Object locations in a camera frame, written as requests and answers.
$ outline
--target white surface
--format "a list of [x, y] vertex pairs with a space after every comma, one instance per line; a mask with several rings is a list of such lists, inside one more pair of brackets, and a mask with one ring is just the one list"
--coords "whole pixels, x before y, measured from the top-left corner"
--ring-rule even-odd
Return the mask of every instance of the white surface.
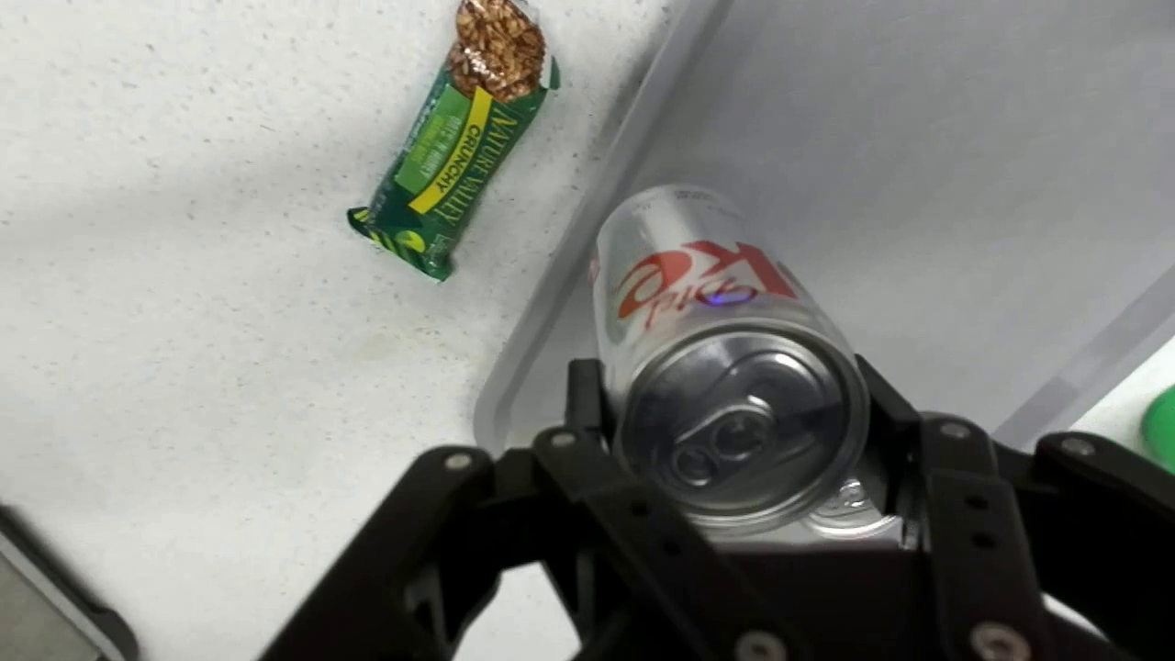
[[[0, 499], [150, 661], [255, 657], [409, 459], [471, 439], [670, 6], [534, 3], [566, 90], [449, 286], [340, 214], [393, 162], [457, 0], [0, 6]], [[551, 657], [518, 645], [547, 628], [486, 640]]]

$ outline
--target red logo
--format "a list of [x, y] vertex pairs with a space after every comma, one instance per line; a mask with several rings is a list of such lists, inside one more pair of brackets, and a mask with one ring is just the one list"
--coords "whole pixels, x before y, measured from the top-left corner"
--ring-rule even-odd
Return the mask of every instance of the red logo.
[[644, 325], [653, 325], [665, 312], [684, 312], [691, 303], [735, 307], [759, 295], [796, 298], [764, 248], [746, 243], [735, 248], [720, 243], [686, 243], [644, 257], [622, 280], [618, 317], [633, 319], [637, 312], [650, 312]]

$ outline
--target snack bar wrapper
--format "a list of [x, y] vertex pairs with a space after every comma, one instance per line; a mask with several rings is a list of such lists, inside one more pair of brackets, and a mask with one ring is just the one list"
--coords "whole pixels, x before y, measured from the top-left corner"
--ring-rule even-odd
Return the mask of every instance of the snack bar wrapper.
[[409, 150], [349, 224], [430, 280], [449, 280], [493, 173], [555, 88], [560, 67], [525, 0], [464, 0]]

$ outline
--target soda can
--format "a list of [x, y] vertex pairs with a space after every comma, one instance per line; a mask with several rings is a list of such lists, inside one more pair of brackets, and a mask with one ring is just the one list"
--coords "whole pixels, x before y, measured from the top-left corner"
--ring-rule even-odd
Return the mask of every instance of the soda can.
[[836, 497], [872, 418], [855, 351], [706, 186], [622, 200], [594, 243], [615, 456], [700, 527], [764, 531]]

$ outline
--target black object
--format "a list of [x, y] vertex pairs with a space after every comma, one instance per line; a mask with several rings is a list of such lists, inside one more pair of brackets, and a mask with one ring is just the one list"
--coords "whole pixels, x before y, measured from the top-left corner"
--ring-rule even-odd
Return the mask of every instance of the black object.
[[[1175, 479], [1087, 433], [1034, 456], [913, 415], [878, 369], [872, 450], [911, 552], [717, 552], [672, 499], [622, 473], [601, 366], [568, 366], [563, 429], [493, 461], [425, 450], [293, 612], [267, 661], [441, 661], [539, 561], [583, 661], [1175, 657]], [[1042, 591], [1112, 643], [1058, 621]]]

